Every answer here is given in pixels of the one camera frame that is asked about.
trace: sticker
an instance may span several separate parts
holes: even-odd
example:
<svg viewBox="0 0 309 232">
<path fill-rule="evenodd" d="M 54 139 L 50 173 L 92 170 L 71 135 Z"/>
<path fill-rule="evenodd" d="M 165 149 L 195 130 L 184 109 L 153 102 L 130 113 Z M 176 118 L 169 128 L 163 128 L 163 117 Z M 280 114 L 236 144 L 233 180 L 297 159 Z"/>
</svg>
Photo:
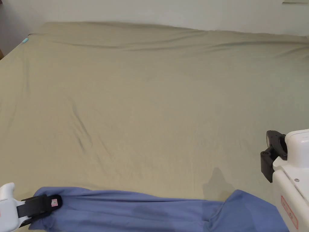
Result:
<svg viewBox="0 0 309 232">
<path fill-rule="evenodd" d="M 289 207 L 288 203 L 285 201 L 285 199 L 283 198 L 283 196 L 281 196 L 281 204 L 284 207 L 284 209 L 286 210 L 286 213 L 288 214 L 288 216 L 290 217 L 290 219 L 292 220 L 294 226 L 296 227 L 296 229 L 298 230 L 298 220 L 295 217 L 295 214 L 293 213 L 293 211 L 291 210 L 291 208 Z"/>
<path fill-rule="evenodd" d="M 58 206 L 58 200 L 57 199 L 52 199 L 52 207 Z"/>
</svg>

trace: blue cloth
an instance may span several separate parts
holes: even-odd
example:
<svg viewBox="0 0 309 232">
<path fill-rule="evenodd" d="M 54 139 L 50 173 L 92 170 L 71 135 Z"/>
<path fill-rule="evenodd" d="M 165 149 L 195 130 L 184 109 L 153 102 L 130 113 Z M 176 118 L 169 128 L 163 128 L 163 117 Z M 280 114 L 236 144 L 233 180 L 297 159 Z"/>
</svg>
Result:
<svg viewBox="0 0 309 232">
<path fill-rule="evenodd" d="M 30 225 L 49 232 L 288 232 L 272 204 L 236 190 L 225 202 L 159 198 L 125 191 L 44 187 L 63 206 Z"/>
</svg>

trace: bed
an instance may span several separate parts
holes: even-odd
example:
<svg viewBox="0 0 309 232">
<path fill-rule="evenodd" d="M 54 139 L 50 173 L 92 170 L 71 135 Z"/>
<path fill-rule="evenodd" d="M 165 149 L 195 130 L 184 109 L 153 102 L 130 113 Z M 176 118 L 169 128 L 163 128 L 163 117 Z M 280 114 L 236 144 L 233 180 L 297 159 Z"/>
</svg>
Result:
<svg viewBox="0 0 309 232">
<path fill-rule="evenodd" d="M 0 180 L 273 202 L 266 131 L 308 128 L 307 37 L 46 23 L 0 62 Z"/>
</svg>

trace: white plastic casing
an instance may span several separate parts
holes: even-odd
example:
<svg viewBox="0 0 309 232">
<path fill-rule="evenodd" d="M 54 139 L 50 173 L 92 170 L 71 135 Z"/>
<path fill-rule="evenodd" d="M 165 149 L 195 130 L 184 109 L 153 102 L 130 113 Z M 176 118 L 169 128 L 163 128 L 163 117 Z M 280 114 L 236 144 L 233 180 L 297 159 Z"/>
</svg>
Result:
<svg viewBox="0 0 309 232">
<path fill-rule="evenodd" d="M 273 163 L 275 205 L 290 232 L 309 231 L 309 129 L 286 135 L 287 161 Z"/>
<path fill-rule="evenodd" d="M 8 183 L 0 188 L 0 232 L 17 230 L 27 219 L 27 216 L 18 218 L 17 206 L 25 204 L 13 198 L 14 183 Z"/>
</svg>

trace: sheet wrinkle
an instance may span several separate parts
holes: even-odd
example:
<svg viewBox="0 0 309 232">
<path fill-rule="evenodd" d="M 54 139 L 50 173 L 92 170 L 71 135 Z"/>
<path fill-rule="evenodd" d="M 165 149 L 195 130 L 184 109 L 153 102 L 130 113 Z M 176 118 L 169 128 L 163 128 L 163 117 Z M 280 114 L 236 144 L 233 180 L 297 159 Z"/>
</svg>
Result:
<svg viewBox="0 0 309 232">
<path fill-rule="evenodd" d="M 55 40 L 49 40 L 48 42 L 57 43 L 57 44 L 66 44 L 72 46 L 81 46 L 81 47 L 92 47 L 92 48 L 104 48 L 104 49 L 123 49 L 123 46 L 108 46 L 108 45 L 95 45 L 95 44 L 76 44 L 76 43 L 67 43 L 67 42 L 60 42 Z"/>
<path fill-rule="evenodd" d="M 294 48 L 294 49 L 291 49 L 289 51 L 283 52 L 283 53 L 275 56 L 275 58 L 291 55 L 291 54 L 293 54 L 295 52 L 306 50 L 306 49 L 309 49 L 309 45 L 308 46 L 304 46 L 304 47 L 300 47 L 300 48 Z"/>
<path fill-rule="evenodd" d="M 76 119 L 78 120 L 78 122 L 79 122 L 79 124 L 80 124 L 80 126 L 81 126 L 81 128 L 82 128 L 82 130 L 83 130 L 83 132 L 86 134 L 86 136 L 87 136 L 89 142 L 90 142 L 91 145 L 92 145 L 92 144 L 93 144 L 93 143 L 92 143 L 92 138 L 91 138 L 90 134 L 88 133 L 88 131 L 87 131 L 87 129 L 86 129 L 84 123 L 82 122 L 82 120 L 81 120 L 81 118 L 80 118 L 80 116 L 79 116 L 79 113 L 78 113 L 78 111 L 77 111 L 76 104 L 75 104 L 75 102 L 74 102 L 72 99 L 71 99 L 71 102 L 72 102 L 72 110 L 73 110 L 74 116 L 75 116 Z"/>
<path fill-rule="evenodd" d="M 99 137 L 99 141 L 100 141 L 101 145 L 104 147 L 104 149 L 105 149 L 105 151 L 107 152 L 107 154 L 109 154 L 109 156 L 112 157 L 112 154 L 111 154 L 110 151 L 107 149 L 107 147 L 106 147 L 104 141 L 102 140 L 101 136 L 98 135 L 98 137 Z"/>
<path fill-rule="evenodd" d="M 1 148 L 1 146 L 3 145 L 4 141 L 6 140 L 7 135 L 8 135 L 9 132 L 10 132 L 10 128 L 11 128 L 13 122 L 14 122 L 14 119 L 15 119 L 16 111 L 17 111 L 17 105 L 15 104 L 14 111 L 13 111 L 13 113 L 12 113 L 11 116 L 10 116 L 9 122 L 8 122 L 8 124 L 7 124 L 7 127 L 6 127 L 5 131 L 4 131 L 3 137 L 2 137 L 2 139 L 1 139 L 1 141 L 0 141 L 0 148 Z"/>
<path fill-rule="evenodd" d="M 267 44 L 280 44 L 280 45 L 309 45 L 309 42 L 296 42 L 296 41 L 244 41 L 244 42 L 232 42 L 215 44 L 211 47 L 223 47 L 223 46 L 242 46 L 242 45 L 267 45 Z"/>
<path fill-rule="evenodd" d="M 25 50 L 23 50 L 23 83 L 22 88 L 26 88 L 27 97 L 30 95 L 30 86 L 29 86 L 29 59 L 26 57 Z"/>
<path fill-rule="evenodd" d="M 84 147 L 84 145 L 83 145 L 79 135 L 74 130 L 73 130 L 73 133 L 74 133 L 75 138 L 77 139 L 77 142 L 78 142 L 80 148 L 82 149 L 83 153 L 86 154 L 86 149 L 85 149 L 85 147 Z"/>
<path fill-rule="evenodd" d="M 193 48 L 193 47 L 201 47 L 205 44 L 193 44 L 193 45 L 177 45 L 177 46 L 169 46 L 169 47 L 156 47 L 156 48 L 132 48 L 126 49 L 126 51 L 160 51 L 160 50 L 175 50 L 181 48 Z"/>
<path fill-rule="evenodd" d="M 201 36 L 204 36 L 204 35 L 205 35 L 205 33 L 203 33 L 201 35 L 188 35 L 188 36 L 182 36 L 182 37 L 167 39 L 167 40 L 128 43 L 127 45 L 155 45 L 155 44 L 162 44 L 162 43 L 171 43 L 171 42 L 181 41 L 181 40 L 192 38 L 192 37 L 195 37 L 195 38 L 201 37 Z"/>
</svg>

